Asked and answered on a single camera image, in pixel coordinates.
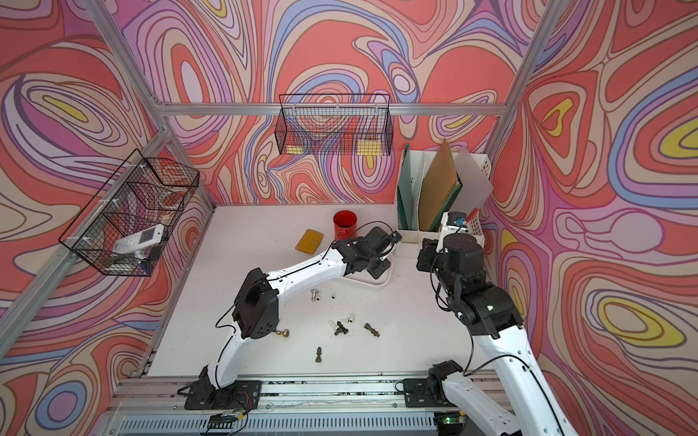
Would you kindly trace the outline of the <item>bronze queen chess piece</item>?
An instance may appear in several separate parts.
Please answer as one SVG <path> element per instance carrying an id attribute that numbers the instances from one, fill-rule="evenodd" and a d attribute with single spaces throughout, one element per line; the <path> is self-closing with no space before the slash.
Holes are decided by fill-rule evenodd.
<path id="1" fill-rule="evenodd" d="M 370 334 L 372 334 L 372 336 L 374 336 L 376 338 L 378 338 L 380 336 L 380 332 L 378 332 L 378 330 L 376 330 L 374 327 L 372 327 L 369 323 L 366 323 L 364 325 L 364 327 L 365 327 L 365 330 L 367 330 L 368 332 L 370 332 Z"/>

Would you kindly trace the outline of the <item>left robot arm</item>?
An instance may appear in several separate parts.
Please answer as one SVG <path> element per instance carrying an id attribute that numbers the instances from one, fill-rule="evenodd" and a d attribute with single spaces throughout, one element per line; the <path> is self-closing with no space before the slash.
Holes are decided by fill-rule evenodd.
<path id="1" fill-rule="evenodd" d="M 401 241 L 400 232 L 389 234 L 376 226 L 364 236 L 334 241 L 323 254 L 285 269 L 250 271 L 234 303 L 216 323 L 229 333 L 216 359 L 200 372 L 198 383 L 212 392 L 232 385 L 239 375 L 243 348 L 276 331 L 285 302 L 321 283 L 358 272 L 379 279 L 391 266 L 389 254 Z"/>

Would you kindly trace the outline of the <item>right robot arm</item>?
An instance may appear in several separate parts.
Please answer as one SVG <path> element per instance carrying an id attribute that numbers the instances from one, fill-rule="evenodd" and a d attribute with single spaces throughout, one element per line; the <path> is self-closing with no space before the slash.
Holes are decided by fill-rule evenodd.
<path id="1" fill-rule="evenodd" d="M 455 361 L 434 365 L 428 394 L 457 407 L 485 435 L 574 435 L 534 357 L 520 312 L 504 289 L 487 279 L 485 255 L 470 234 L 423 240 L 417 269 L 436 278 L 445 310 L 466 328 L 486 360 L 472 370 Z M 512 408 L 505 410 L 472 381 L 486 367 L 496 372 Z"/>

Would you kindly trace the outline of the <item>white plastic storage box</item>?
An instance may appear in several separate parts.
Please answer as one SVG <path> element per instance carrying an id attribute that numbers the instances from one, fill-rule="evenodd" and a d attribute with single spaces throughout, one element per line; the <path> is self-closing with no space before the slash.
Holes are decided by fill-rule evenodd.
<path id="1" fill-rule="evenodd" d="M 394 256 L 389 255 L 386 260 L 388 261 L 388 267 L 378 278 L 374 278 L 369 272 L 355 272 L 354 274 L 341 277 L 340 280 L 365 290 L 381 290 L 391 281 L 394 270 Z"/>

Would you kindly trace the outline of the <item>white knight chess piece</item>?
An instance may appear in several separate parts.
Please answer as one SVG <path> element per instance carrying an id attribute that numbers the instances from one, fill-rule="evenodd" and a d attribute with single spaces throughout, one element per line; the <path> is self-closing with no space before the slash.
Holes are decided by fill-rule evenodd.
<path id="1" fill-rule="evenodd" d="M 351 312 L 349 316 L 342 320 L 343 323 L 354 323 L 356 321 L 356 315 Z"/>

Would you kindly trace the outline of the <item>black king chess piece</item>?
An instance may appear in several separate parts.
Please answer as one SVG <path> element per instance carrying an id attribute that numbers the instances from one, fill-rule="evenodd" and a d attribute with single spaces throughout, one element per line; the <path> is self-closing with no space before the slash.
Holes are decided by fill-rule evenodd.
<path id="1" fill-rule="evenodd" d="M 348 334 L 348 329 L 341 323 L 340 321 L 336 322 L 336 330 L 334 331 L 334 335 L 338 336 L 340 334 L 346 335 Z"/>

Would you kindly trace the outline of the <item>white desk file organizer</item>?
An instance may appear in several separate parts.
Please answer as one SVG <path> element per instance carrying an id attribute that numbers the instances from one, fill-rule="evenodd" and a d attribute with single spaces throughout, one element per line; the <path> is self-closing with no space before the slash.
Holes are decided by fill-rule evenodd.
<path id="1" fill-rule="evenodd" d="M 452 227 L 463 227 L 464 233 L 483 245 L 478 214 L 493 192 L 490 172 L 487 154 L 450 152 L 447 145 L 437 151 L 405 148 L 394 202 L 405 241 L 417 243 L 427 234 L 440 234 L 449 215 L 457 213 Z"/>

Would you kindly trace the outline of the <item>red metal bucket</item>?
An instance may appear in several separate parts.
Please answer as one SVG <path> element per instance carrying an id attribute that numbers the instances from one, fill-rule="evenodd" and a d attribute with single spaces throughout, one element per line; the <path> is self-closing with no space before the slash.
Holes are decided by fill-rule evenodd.
<path id="1" fill-rule="evenodd" d="M 334 214 L 334 239 L 341 241 L 354 236 L 357 228 L 357 215 L 349 210 L 341 210 Z"/>

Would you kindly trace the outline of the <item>yellow wallet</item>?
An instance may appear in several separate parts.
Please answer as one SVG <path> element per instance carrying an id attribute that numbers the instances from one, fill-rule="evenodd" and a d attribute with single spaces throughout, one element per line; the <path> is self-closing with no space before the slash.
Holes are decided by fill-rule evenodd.
<path id="1" fill-rule="evenodd" d="M 307 229 L 296 245 L 296 250 L 304 254 L 315 254 L 324 239 L 324 235 L 313 229 Z"/>

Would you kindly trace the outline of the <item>brown cardboard folder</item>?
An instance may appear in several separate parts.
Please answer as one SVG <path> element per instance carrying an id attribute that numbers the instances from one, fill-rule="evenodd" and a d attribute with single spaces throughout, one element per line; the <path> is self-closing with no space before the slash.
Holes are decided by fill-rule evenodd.
<path id="1" fill-rule="evenodd" d="M 454 158 L 449 143 L 441 143 L 432 163 L 423 179 L 419 205 L 419 230 L 434 232 L 447 210 L 458 194 L 460 183 L 454 166 Z"/>

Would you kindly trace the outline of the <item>grey folder sheet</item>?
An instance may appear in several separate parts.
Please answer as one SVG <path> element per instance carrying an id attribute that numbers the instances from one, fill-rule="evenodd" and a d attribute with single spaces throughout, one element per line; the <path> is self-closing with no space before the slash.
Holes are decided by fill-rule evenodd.
<path id="1" fill-rule="evenodd" d="M 460 188 L 454 198 L 448 201 L 446 210 L 472 216 L 466 227 L 468 232 L 482 235 L 480 213 L 494 191 L 490 180 L 490 159 L 487 154 L 472 154 L 463 150 L 453 152 L 453 160 Z"/>

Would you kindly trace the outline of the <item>white remote control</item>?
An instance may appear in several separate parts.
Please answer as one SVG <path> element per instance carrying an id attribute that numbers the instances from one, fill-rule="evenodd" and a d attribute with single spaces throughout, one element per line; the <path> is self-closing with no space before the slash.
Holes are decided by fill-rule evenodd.
<path id="1" fill-rule="evenodd" d="M 115 242 L 113 252 L 120 255 L 132 254 L 135 258 L 145 259 L 147 250 L 161 243 L 164 232 L 165 227 L 159 223 L 136 234 L 123 237 Z"/>

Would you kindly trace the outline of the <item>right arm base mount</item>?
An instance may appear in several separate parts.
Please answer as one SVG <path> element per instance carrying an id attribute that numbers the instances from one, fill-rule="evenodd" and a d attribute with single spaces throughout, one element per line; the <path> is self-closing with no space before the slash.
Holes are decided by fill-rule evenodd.
<path id="1" fill-rule="evenodd" d="M 416 408 L 456 408 L 447 401 L 445 395 L 435 383 L 429 379 L 403 379 L 399 391 L 405 399 L 408 409 Z"/>

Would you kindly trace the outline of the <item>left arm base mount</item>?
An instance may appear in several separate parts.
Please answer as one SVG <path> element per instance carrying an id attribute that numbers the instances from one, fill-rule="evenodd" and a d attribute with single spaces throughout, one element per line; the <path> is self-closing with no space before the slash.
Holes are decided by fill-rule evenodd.
<path id="1" fill-rule="evenodd" d="M 192 381 L 176 394 L 185 398 L 185 408 L 191 411 L 252 411 L 261 398 L 261 381 L 236 381 L 215 390 L 208 381 Z"/>

